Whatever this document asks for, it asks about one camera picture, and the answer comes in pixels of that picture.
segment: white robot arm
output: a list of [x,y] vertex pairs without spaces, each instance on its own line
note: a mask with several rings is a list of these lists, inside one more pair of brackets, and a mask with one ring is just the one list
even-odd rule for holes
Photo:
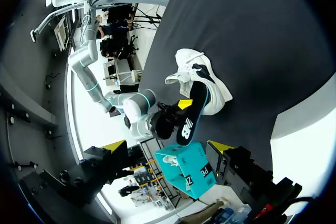
[[[96,9],[113,7],[114,3],[148,3],[155,5],[167,5],[168,0],[52,0],[55,7],[74,4],[76,8],[84,7],[84,18],[81,26],[80,48],[72,53],[68,58],[69,66],[76,73],[93,102],[99,104],[104,113],[116,107],[125,112],[130,121],[130,133],[136,140],[149,139],[153,137],[151,131],[151,118],[153,114],[148,114],[150,107],[155,104],[155,95],[151,90],[143,90],[138,93],[114,94],[108,92],[102,94],[101,88],[88,66],[98,60],[96,46],[96,33],[99,24],[96,21]],[[48,15],[52,18],[62,12]],[[37,29],[31,31],[31,36],[36,41],[37,36],[43,29],[41,24]]]

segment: bottle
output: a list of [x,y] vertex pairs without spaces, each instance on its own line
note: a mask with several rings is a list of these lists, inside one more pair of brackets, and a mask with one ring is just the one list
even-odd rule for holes
[[228,218],[233,215],[233,213],[234,211],[229,207],[223,209],[223,211],[218,216],[216,216],[214,224],[224,223]]
[[225,224],[243,224],[243,221],[247,218],[247,215],[251,212],[249,205],[242,205],[238,211],[236,211]]

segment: white sneaker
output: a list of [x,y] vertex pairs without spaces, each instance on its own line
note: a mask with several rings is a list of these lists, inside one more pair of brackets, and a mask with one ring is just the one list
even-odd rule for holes
[[203,52],[193,49],[180,49],[176,52],[177,73],[165,79],[166,84],[180,83],[180,94],[190,97],[190,90],[194,81],[204,83],[210,92],[210,102],[205,106],[203,115],[218,113],[225,102],[232,100],[232,95],[225,84],[219,80],[211,67],[210,60]]

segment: dark gray surface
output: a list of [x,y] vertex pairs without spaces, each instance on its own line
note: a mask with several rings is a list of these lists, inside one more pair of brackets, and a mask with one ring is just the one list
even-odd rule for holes
[[[305,0],[170,0],[140,86],[152,89],[158,101],[182,98],[178,84],[164,84],[177,71],[180,48],[205,52],[234,97],[217,115],[201,117],[195,141],[242,145],[265,169],[272,169],[277,114],[334,72],[328,42]],[[164,144],[174,142],[172,136]]]

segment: black insole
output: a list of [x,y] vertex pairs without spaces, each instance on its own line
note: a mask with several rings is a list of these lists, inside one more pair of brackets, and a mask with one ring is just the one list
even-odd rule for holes
[[188,145],[192,141],[198,119],[202,114],[204,106],[210,100],[210,94],[206,85],[195,81],[190,91],[190,99],[193,100],[193,103],[185,109],[177,131],[176,141],[180,145]]

